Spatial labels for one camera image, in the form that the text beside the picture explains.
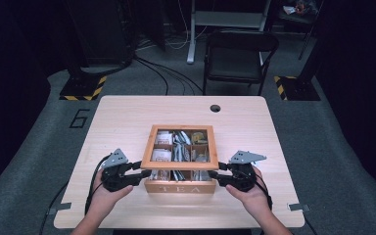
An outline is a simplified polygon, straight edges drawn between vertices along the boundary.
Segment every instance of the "wooden table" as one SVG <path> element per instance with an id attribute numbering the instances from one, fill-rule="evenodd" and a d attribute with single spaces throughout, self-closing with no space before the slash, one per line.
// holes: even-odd
<path id="1" fill-rule="evenodd" d="M 219 105 L 220 111 L 211 111 Z M 91 123 L 62 203 L 57 228 L 74 228 L 84 216 L 84 205 L 97 163 L 117 148 L 129 161 L 142 160 L 153 124 L 212 125 L 220 162 L 238 151 L 267 156 L 258 162 L 273 200 L 274 214 L 287 227 L 305 224 L 301 211 L 287 205 L 298 197 L 286 165 L 270 113 L 262 97 L 238 96 L 105 96 Z M 120 229 L 222 229 L 259 227 L 225 188 L 214 194 L 148 194 L 134 187 L 120 200 L 100 227 Z"/>

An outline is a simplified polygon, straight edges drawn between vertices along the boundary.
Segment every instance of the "chair leg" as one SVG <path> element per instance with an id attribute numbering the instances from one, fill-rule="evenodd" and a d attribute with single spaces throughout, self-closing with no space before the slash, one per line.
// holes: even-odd
<path id="1" fill-rule="evenodd" d="M 258 96 L 261 96 L 262 89 L 263 89 L 263 83 L 260 85 L 260 88 L 258 89 Z"/>
<path id="2" fill-rule="evenodd" d="M 206 90 L 207 90 L 207 78 L 204 76 L 204 81 L 203 81 L 203 96 L 206 95 Z"/>

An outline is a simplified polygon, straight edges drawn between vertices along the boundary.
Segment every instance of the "yellow and black hazard tape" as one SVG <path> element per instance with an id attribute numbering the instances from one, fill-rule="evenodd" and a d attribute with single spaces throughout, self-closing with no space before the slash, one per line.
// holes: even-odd
<path id="1" fill-rule="evenodd" d="M 283 87 L 282 82 L 281 82 L 282 78 L 283 79 L 285 78 L 296 79 L 296 77 L 295 76 L 274 76 L 274 81 L 276 82 L 277 91 L 279 92 L 280 98 L 282 100 L 287 101 L 288 97 L 286 96 L 285 88 Z"/>
<path id="2" fill-rule="evenodd" d="M 60 100 L 70 100 L 70 101 L 80 101 L 80 100 L 96 100 L 99 96 L 100 92 L 102 92 L 103 85 L 105 84 L 107 77 L 103 76 L 100 78 L 99 83 L 97 84 L 96 89 L 94 90 L 92 95 L 89 96 L 63 96 L 60 95 Z"/>

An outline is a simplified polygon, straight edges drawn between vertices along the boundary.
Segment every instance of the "black cable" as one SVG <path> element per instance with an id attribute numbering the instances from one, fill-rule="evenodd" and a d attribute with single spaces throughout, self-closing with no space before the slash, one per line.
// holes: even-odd
<path id="1" fill-rule="evenodd" d="M 184 79 L 182 79 L 182 78 L 176 76 L 175 74 L 172 74 L 170 71 L 168 71 L 168 70 L 166 70 L 166 69 L 164 69 L 164 68 L 162 68 L 162 67 L 159 67 L 159 66 L 157 66 L 156 64 L 154 64 L 154 63 L 152 63 L 152 62 L 146 61 L 146 60 L 141 59 L 141 58 L 138 58 L 138 59 L 142 60 L 143 62 L 145 62 L 145 63 L 147 63 L 147 64 L 150 64 L 150 65 L 154 66 L 157 70 L 159 70 L 159 71 L 163 71 L 163 72 L 167 73 L 169 76 L 171 76 L 171 77 L 177 79 L 177 80 L 181 83 L 181 85 L 182 85 L 182 87 L 183 87 L 182 95 L 185 95 L 185 84 L 184 84 L 184 82 L 187 83 L 187 84 L 190 86 L 192 93 L 195 95 L 194 89 L 192 88 L 191 84 L 189 84 L 189 83 L 188 83 L 187 81 L 185 81 Z"/>
<path id="2" fill-rule="evenodd" d="M 69 182 L 67 181 L 67 182 L 63 185 L 63 187 L 58 191 L 58 193 L 57 193 L 56 196 L 53 198 L 53 200 L 51 201 L 50 206 L 48 207 L 48 210 L 47 210 L 47 212 L 45 213 L 44 218 L 42 219 L 41 229 L 39 230 L 39 234 L 42 234 L 42 232 L 44 231 L 44 225 L 45 225 L 45 222 L 46 222 L 46 220 L 47 220 L 47 216 L 48 216 L 48 213 L 49 213 L 51 207 L 53 207 L 54 202 L 57 200 L 57 198 L 60 196 L 61 192 L 67 187 L 68 184 L 69 184 Z"/>
<path id="3" fill-rule="evenodd" d="M 309 226 L 309 228 L 312 230 L 313 234 L 314 234 L 314 235 L 317 235 L 317 232 L 316 232 L 315 229 L 312 227 L 312 224 L 309 223 L 309 220 L 307 220 L 307 218 L 305 217 L 305 215 L 304 215 L 304 219 L 305 219 L 305 222 L 307 223 L 307 225 Z"/>
<path id="4" fill-rule="evenodd" d="M 152 64 L 153 66 L 155 66 L 155 68 L 157 68 L 158 70 L 163 71 L 163 72 L 166 72 L 166 73 L 167 73 L 168 75 L 170 75 L 171 77 L 177 79 L 177 80 L 182 84 L 182 86 L 183 86 L 183 92 L 182 92 L 183 95 L 185 95 L 185 85 L 184 85 L 184 82 L 185 82 L 186 84 L 188 84 L 188 86 L 190 87 L 190 89 L 191 89 L 191 91 L 192 91 L 192 94 L 195 95 L 195 91 L 194 91 L 192 85 L 191 85 L 188 81 L 182 79 L 181 77 L 178 77 L 176 74 L 173 74 L 173 73 L 170 71 L 169 68 L 166 69 L 166 68 L 164 68 L 164 67 L 160 67 L 160 66 L 158 66 L 158 65 L 155 64 L 155 63 L 151 63 L 151 64 Z"/>
<path id="5" fill-rule="evenodd" d="M 195 83 L 191 78 L 189 78 L 188 76 L 182 74 L 181 72 L 179 72 L 179 71 L 177 71 L 177 70 L 173 70 L 173 69 L 171 69 L 171 68 L 168 68 L 168 67 L 163 66 L 163 65 L 160 65 L 160 64 L 156 64 L 156 63 L 153 63 L 153 62 L 147 61 L 147 60 L 145 60 L 145 59 L 143 59 L 143 58 L 137 57 L 136 55 L 135 55 L 135 58 L 137 58 L 138 60 L 141 60 L 141 61 L 143 61 L 143 62 L 145 62 L 145 63 L 149 63 L 149 64 L 151 64 L 151 65 L 153 65 L 153 66 L 161 67 L 161 68 L 164 68 L 164 69 L 166 69 L 166 70 L 173 71 L 173 72 L 177 73 L 178 75 L 183 76 L 185 79 L 189 80 L 189 81 L 190 81 L 191 83 L 193 83 L 193 84 L 194 84 L 194 85 L 195 85 L 195 86 L 196 86 L 201 92 L 203 92 L 203 89 L 202 89 L 199 85 L 197 85 L 197 83 Z"/>
<path id="6" fill-rule="evenodd" d="M 90 208 L 90 204 L 91 204 L 91 200 L 93 198 L 93 184 L 94 184 L 94 180 L 96 179 L 96 175 L 97 175 L 97 172 L 99 171 L 99 167 L 100 165 L 106 160 L 109 158 L 110 155 L 107 155 L 105 156 L 102 160 L 99 161 L 99 163 L 97 164 L 96 168 L 94 169 L 94 172 L 93 172 L 93 176 L 91 177 L 91 182 L 90 182 L 90 189 L 88 191 L 88 196 L 87 196 L 87 200 L 85 202 L 85 207 L 84 207 L 84 214 L 87 214 L 87 211 L 88 209 Z"/>
<path id="7" fill-rule="evenodd" d="M 267 198 L 267 203 L 268 203 L 268 206 L 269 206 L 270 210 L 272 209 L 273 202 L 271 201 L 271 197 L 270 197 L 270 195 L 268 194 L 267 186 L 265 185 L 264 180 L 263 180 L 259 175 L 255 174 L 255 176 L 257 176 L 257 177 L 261 180 L 261 182 L 263 183 L 264 188 L 263 188 L 263 186 L 261 186 L 261 185 L 258 183 L 258 180 L 257 180 L 257 179 L 256 179 L 256 180 L 252 179 L 252 178 L 251 178 L 249 175 L 247 175 L 246 173 L 244 173 L 244 172 L 242 172 L 242 171 L 240 171 L 240 170 L 232 170 L 232 172 L 240 173 L 241 175 L 245 176 L 247 179 L 249 179 L 249 180 L 255 182 L 255 184 L 258 186 L 258 188 L 259 188 L 259 189 L 263 192 L 263 194 L 266 196 L 266 198 Z"/>
<path id="8" fill-rule="evenodd" d="M 166 85 L 166 92 L 165 92 L 165 95 L 167 95 L 167 90 L 169 89 L 169 85 L 167 84 L 167 81 L 166 81 L 165 77 L 164 77 L 160 72 L 158 72 L 158 71 L 156 71 L 155 69 L 153 69 L 152 67 L 148 66 L 145 62 L 139 60 L 137 57 L 135 58 L 135 60 L 136 60 L 137 62 L 139 62 L 140 64 L 146 66 L 147 68 L 151 69 L 152 71 L 156 72 L 156 73 L 157 73 L 157 74 L 163 79 L 164 84 Z"/>

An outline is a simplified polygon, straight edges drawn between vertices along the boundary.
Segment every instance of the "hand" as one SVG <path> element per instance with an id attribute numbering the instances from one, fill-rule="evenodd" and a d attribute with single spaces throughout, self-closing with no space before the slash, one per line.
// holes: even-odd
<path id="1" fill-rule="evenodd" d="M 78 223 L 71 235 L 96 234 L 97 228 L 115 207 L 116 202 L 133 190 L 133 186 L 129 185 L 118 191 L 110 192 L 101 185 L 102 174 L 103 170 L 100 169 L 94 179 L 93 197 L 87 215 Z"/>
<path id="2" fill-rule="evenodd" d="M 100 169 L 97 172 L 96 178 L 94 180 L 94 193 L 88 213 L 97 214 L 102 219 L 104 219 L 115 207 L 116 202 L 125 197 L 133 190 L 133 186 L 129 185 L 118 191 L 110 192 L 105 187 L 103 187 L 103 185 L 99 187 L 99 185 L 102 183 L 102 174 L 103 170 Z"/>
<path id="3" fill-rule="evenodd" d="M 262 176 L 260 170 L 253 166 L 257 177 L 258 184 L 264 187 L 262 182 Z M 261 229 L 266 235 L 283 235 L 291 234 L 291 232 L 277 219 L 277 217 L 271 212 L 267 203 L 267 198 L 263 191 L 255 185 L 248 192 L 242 192 L 237 190 L 231 185 L 225 186 L 227 191 L 233 195 L 234 198 L 240 200 L 243 203 L 246 211 L 256 220 Z"/>
<path id="4" fill-rule="evenodd" d="M 256 175 L 262 178 L 260 170 L 258 170 L 254 166 L 253 169 Z M 259 177 L 257 177 L 258 184 L 264 187 L 264 183 Z M 240 200 L 243 203 L 246 211 L 252 216 L 255 216 L 255 214 L 259 215 L 263 214 L 264 212 L 270 211 L 267 203 L 267 198 L 264 195 L 263 191 L 261 191 L 261 189 L 257 187 L 257 185 L 255 185 L 255 187 L 253 187 L 248 192 L 239 191 L 231 185 L 227 185 L 225 188 L 234 198 Z"/>

